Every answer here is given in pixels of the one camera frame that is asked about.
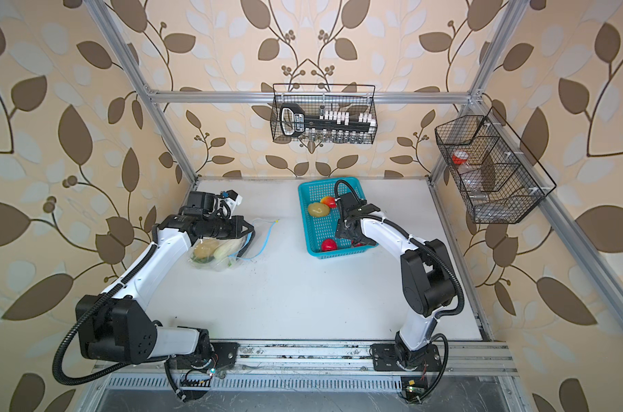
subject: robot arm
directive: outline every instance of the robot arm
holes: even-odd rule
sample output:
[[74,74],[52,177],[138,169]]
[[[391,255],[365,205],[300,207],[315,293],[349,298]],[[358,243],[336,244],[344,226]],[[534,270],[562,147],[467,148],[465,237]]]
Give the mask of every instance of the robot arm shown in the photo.
[[[209,359],[208,331],[196,328],[164,328],[145,313],[151,296],[177,259],[197,239],[240,239],[251,233],[236,253],[241,256],[254,237],[254,228],[243,216],[232,216],[241,203],[234,191],[219,195],[191,192],[179,214],[168,216],[152,229],[152,242],[138,259],[100,295],[86,295],[76,306],[77,323],[55,353],[53,376],[65,385],[87,383],[126,365],[161,361],[171,355]],[[70,378],[62,371],[64,352],[78,333],[85,358],[118,362],[92,375]]]
[[[339,195],[342,184],[350,191]],[[340,212],[335,237],[353,243],[380,244],[400,260],[403,295],[410,309],[396,334],[395,350],[399,366],[414,368],[431,342],[439,318],[458,314],[464,307],[462,287],[452,269],[447,247],[438,239],[424,241],[408,234],[378,207],[360,199],[345,181],[335,183],[334,196]],[[456,308],[443,309],[455,296]]]

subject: hanging wire basket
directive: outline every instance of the hanging wire basket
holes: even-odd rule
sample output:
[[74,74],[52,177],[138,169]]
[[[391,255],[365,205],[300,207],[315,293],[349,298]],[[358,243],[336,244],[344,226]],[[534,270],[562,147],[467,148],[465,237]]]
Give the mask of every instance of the hanging wire basket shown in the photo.
[[373,144],[378,123],[366,84],[276,83],[271,132],[275,143]]
[[[513,128],[520,147],[511,147],[501,136],[498,127],[505,125],[503,119],[490,109],[485,116],[462,116],[435,128],[439,151],[476,224],[519,223],[556,188]],[[538,166],[547,181],[534,178],[522,157],[531,167]]]

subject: leaf wallpaper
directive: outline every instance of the leaf wallpaper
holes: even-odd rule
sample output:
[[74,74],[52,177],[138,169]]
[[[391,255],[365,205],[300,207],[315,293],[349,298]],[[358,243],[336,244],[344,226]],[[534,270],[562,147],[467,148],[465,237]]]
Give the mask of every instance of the leaf wallpaper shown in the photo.
[[623,0],[531,8],[485,94],[623,282]]
[[502,0],[108,0],[154,90],[261,83],[465,92]]
[[[0,0],[0,410],[76,402],[51,374],[76,302],[189,187],[116,61],[80,1]],[[65,355],[71,375],[92,365]]]
[[[376,110],[373,144],[273,142],[266,105],[172,103],[166,116],[202,177],[429,175],[439,155],[433,129],[455,118],[452,106],[385,104]],[[164,152],[161,163],[167,167],[169,159]]]
[[[532,0],[484,99],[623,282],[623,0]],[[541,211],[475,225],[449,174],[438,187],[537,410],[623,411],[623,331]]]

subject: clear plastic bag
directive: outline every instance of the clear plastic bag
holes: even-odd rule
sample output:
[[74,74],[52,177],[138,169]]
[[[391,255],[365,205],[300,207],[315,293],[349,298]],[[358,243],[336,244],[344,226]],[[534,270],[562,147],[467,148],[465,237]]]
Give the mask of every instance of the clear plastic bag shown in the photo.
[[[222,272],[228,268],[236,268],[243,261],[252,260],[263,252],[275,222],[256,218],[252,221],[256,235],[249,233],[240,239],[199,239],[193,245],[188,261],[195,268],[202,270]],[[248,250],[242,257],[238,257],[238,252],[250,240]]]
[[192,248],[189,262],[198,269],[215,270],[216,272],[235,267],[240,264],[240,259],[236,258],[236,253],[245,245],[250,235],[240,239],[222,241],[210,237],[199,239]]

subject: teal plastic basket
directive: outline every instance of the teal plastic basket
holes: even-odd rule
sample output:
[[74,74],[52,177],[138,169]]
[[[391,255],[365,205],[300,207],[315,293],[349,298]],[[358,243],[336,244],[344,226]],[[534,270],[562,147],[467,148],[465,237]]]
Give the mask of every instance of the teal plastic basket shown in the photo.
[[[307,241],[307,252],[318,259],[363,253],[374,247],[351,247],[348,239],[336,239],[334,237],[337,231],[337,221],[339,220],[339,210],[337,210],[337,208],[330,209],[330,214],[323,218],[314,218],[309,215],[307,206],[309,206],[310,203],[319,202],[325,196],[334,197],[334,183],[338,180],[345,180],[349,185],[353,186],[360,198],[365,198],[360,181],[355,177],[337,177],[335,179],[316,180],[313,182],[301,183],[300,186],[298,186],[302,224],[305,228],[305,240]],[[348,193],[349,191],[346,185],[339,186],[340,195]],[[331,252],[321,252],[321,243],[323,243],[325,239],[334,239],[334,241],[337,242],[338,249]]]

